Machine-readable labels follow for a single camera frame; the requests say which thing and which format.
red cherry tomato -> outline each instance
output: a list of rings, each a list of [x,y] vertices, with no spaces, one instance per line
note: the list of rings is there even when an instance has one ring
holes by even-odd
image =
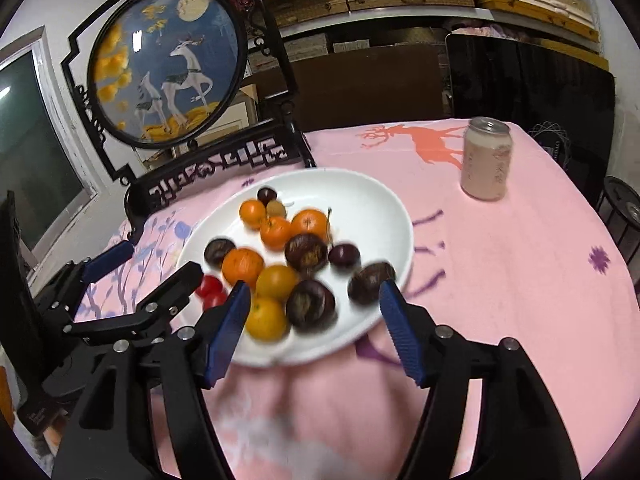
[[[217,294],[223,291],[224,286],[219,279],[217,279],[215,276],[211,276],[210,274],[205,274],[202,277],[200,286],[196,289],[196,294],[199,298],[204,299],[207,296],[211,296],[212,294]]]
[[[228,298],[228,294],[224,290],[207,296],[202,302],[202,311],[204,312],[214,306],[222,305],[225,303],[226,298]]]

picture frame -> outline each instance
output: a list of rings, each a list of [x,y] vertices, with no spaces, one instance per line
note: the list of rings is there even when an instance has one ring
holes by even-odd
[[[256,123],[258,123],[258,92],[256,85],[252,84],[240,88],[222,116],[196,140],[199,146],[203,146]],[[188,151],[186,143],[172,147],[174,157]]]

pink cloth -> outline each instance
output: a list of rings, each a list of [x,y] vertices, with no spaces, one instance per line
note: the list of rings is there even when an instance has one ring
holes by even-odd
[[[404,202],[416,245],[407,298],[471,340],[520,340],[586,475],[640,397],[640,312],[629,273],[593,209],[517,126],[507,196],[483,203],[465,195],[459,179],[466,123],[361,126],[308,140],[319,166],[366,173]],[[235,176],[153,216],[133,259],[92,287],[77,320],[131,312],[174,270],[197,222],[247,182],[291,168]],[[125,232],[123,226],[112,244]],[[452,475],[470,465],[479,386],[470,388]],[[232,365],[204,395],[239,480],[394,478],[426,398],[399,367],[383,323],[308,365]],[[152,398],[162,465],[178,475],[161,396]]]

deer print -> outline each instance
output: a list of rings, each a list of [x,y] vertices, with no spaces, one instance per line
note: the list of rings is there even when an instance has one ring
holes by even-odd
[[[166,132],[170,132],[171,128],[169,127],[169,124],[166,121],[166,117],[164,116],[164,110],[162,110],[162,97],[160,96],[160,92],[156,89],[156,87],[151,84],[151,79],[149,79],[149,72],[145,74],[145,76],[140,81],[140,84],[138,85],[138,90],[140,90],[141,96],[143,96],[143,88],[149,95],[150,100],[138,103],[136,105],[136,110],[133,112],[138,119],[138,123],[140,124],[140,131],[142,132],[142,136],[146,136],[145,119],[148,114],[158,114],[158,117],[162,121],[162,127]]]
[[[200,45],[204,38],[200,38],[198,41],[185,40],[181,41],[177,47],[175,47],[169,56],[183,56],[187,62],[187,72],[181,74],[170,75],[162,83],[162,91],[166,96],[167,107],[174,115],[176,122],[180,126],[184,126],[187,123],[187,117],[185,117],[175,105],[175,93],[178,90],[184,90],[186,88],[193,88],[198,95],[191,98],[191,102],[201,100],[205,109],[207,108],[207,101],[204,96],[213,88],[213,81],[210,77],[205,76],[200,68],[200,62],[196,55],[187,47],[187,45]],[[208,85],[208,88],[203,92],[202,85]]]
[[[367,130],[363,134],[358,134],[358,136],[363,139],[375,141],[372,144],[362,144],[363,148],[370,149],[384,144],[393,136],[411,135],[415,143],[415,151],[424,162],[427,164],[449,162],[460,170],[462,163],[453,155],[462,155],[462,150],[448,148],[444,143],[444,139],[447,137],[461,138],[462,135],[453,135],[451,133],[462,130],[463,128],[464,126],[457,126],[455,128],[448,128],[447,130],[432,130],[431,128],[423,126],[404,126],[404,124],[389,127],[380,125],[373,126],[372,129]]]
[[[251,399],[244,392],[229,397],[218,408],[219,416],[213,421],[218,435],[223,432],[236,434],[234,438],[222,441],[232,468],[257,458],[291,471],[291,478],[295,480],[379,478],[364,472],[357,463],[341,457],[322,442],[297,441],[286,416],[251,417]]]

metal stool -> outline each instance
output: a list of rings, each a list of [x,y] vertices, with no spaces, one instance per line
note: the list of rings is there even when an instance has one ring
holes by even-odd
[[[598,214],[602,212],[605,199],[609,203],[610,212],[608,213],[607,221],[604,223],[616,242],[620,253],[625,258],[625,263],[628,265],[640,250],[640,196],[624,181],[614,176],[607,176],[604,179],[602,195],[596,206]],[[616,221],[617,218],[622,219],[623,226],[620,225],[619,221]],[[615,232],[620,231],[620,229],[616,227],[622,229],[622,234],[618,238],[616,238]],[[630,256],[628,258],[625,257],[625,253],[630,254]]]

